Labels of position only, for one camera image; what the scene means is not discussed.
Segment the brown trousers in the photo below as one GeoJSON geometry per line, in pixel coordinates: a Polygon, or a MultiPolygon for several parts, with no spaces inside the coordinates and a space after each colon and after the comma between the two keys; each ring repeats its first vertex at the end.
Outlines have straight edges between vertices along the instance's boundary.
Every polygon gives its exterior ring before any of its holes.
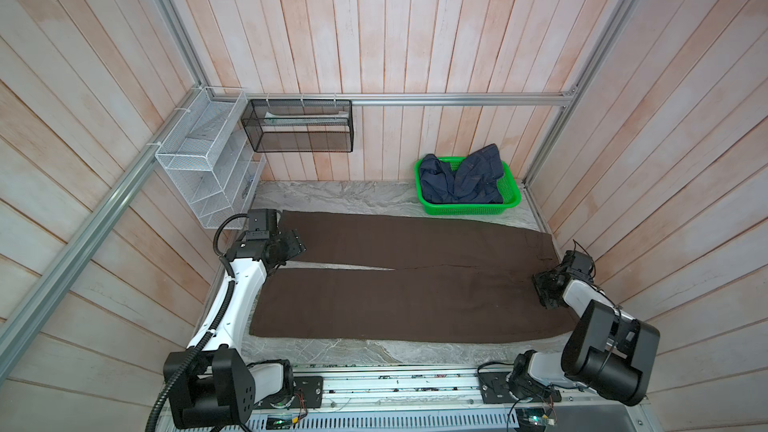
{"type": "Polygon", "coordinates": [[[511,343],[573,330],[532,278],[558,257],[543,233],[447,218],[285,212],[305,251],[260,292],[257,337],[511,343]]]}

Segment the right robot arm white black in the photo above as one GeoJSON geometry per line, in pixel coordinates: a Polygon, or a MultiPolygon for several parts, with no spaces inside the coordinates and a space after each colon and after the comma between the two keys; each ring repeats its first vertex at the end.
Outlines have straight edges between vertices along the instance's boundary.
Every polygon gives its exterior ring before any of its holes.
{"type": "Polygon", "coordinates": [[[560,389],[591,389],[606,400],[635,406],[646,396],[661,334],[626,312],[587,276],[553,269],[533,276],[541,304],[568,307],[579,321],[561,353],[529,350],[507,376],[519,400],[553,400],[560,389]]]}

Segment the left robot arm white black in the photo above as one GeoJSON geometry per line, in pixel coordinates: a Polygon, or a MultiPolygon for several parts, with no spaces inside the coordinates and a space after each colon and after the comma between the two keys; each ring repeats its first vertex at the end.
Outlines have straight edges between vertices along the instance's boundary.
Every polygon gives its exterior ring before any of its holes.
{"type": "Polygon", "coordinates": [[[246,232],[228,251],[215,248],[225,275],[212,308],[183,352],[168,355],[164,387],[146,429],[153,431],[168,405],[178,429],[248,431],[258,405],[281,410],[296,402],[291,364],[286,359],[247,363],[241,348],[250,306],[267,278],[305,246],[292,230],[246,232]]]}

